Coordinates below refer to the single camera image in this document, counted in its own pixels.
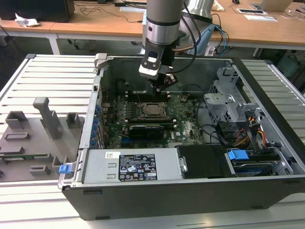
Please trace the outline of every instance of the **motherboard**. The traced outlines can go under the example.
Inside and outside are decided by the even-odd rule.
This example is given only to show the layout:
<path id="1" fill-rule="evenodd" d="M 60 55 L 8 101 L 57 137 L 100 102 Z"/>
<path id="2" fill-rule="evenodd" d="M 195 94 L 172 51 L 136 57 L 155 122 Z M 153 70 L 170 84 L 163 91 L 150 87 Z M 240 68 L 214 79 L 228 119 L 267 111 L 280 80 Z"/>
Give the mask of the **motherboard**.
<path id="1" fill-rule="evenodd" d="M 174 148 L 204 144 L 196 121 L 197 99 L 172 94 L 165 102 L 129 102 L 121 95 L 103 104 L 107 149 Z"/>

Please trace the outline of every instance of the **power supply label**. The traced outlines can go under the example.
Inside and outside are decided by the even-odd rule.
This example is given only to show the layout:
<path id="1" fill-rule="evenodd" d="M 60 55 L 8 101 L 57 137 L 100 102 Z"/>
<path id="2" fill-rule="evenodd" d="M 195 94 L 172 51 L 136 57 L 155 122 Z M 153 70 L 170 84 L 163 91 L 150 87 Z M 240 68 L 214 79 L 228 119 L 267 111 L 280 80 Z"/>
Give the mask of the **power supply label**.
<path id="1" fill-rule="evenodd" d="M 157 167 L 154 154 L 120 155 L 119 180 L 157 180 Z"/>

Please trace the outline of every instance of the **blue plastic clip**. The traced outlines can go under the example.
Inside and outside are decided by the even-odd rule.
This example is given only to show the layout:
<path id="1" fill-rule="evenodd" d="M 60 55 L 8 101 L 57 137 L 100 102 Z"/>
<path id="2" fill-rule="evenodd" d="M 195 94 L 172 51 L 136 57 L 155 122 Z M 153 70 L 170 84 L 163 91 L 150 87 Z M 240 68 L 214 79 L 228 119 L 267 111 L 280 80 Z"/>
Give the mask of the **blue plastic clip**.
<path id="1" fill-rule="evenodd" d="M 249 160 L 249 156 L 245 150 L 231 150 L 228 152 L 230 160 Z"/>
<path id="2" fill-rule="evenodd" d="M 59 167 L 59 174 L 71 174 L 72 165 L 62 165 Z"/>

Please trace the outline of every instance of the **blue cable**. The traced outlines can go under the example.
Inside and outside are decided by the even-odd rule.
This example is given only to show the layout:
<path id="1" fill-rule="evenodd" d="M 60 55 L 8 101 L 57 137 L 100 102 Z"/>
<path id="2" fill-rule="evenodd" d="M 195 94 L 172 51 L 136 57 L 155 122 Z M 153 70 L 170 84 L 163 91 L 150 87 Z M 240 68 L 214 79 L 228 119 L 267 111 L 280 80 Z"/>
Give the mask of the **blue cable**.
<path id="1" fill-rule="evenodd" d="M 222 33 L 222 35 L 224 36 L 224 50 L 221 52 L 221 54 L 220 54 L 220 56 L 222 56 L 223 55 L 223 53 L 224 53 L 224 51 L 225 51 L 225 49 L 226 49 L 226 47 L 227 47 L 227 38 L 226 38 L 226 36 L 225 36 L 225 32 L 222 30 L 222 29 L 220 29 L 218 26 L 215 26 L 216 27 L 216 29 L 218 29 L 221 33 Z"/>

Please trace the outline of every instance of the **computer tower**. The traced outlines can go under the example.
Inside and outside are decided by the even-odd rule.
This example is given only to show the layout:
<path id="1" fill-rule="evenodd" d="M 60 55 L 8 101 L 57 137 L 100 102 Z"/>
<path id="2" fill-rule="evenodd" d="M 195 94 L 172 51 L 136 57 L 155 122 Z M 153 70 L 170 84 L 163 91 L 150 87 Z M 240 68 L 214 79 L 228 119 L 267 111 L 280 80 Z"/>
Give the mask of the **computer tower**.
<path id="1" fill-rule="evenodd" d="M 68 22 L 74 10 L 73 0 L 0 0 L 2 20 L 13 20 L 16 13 L 38 21 Z"/>

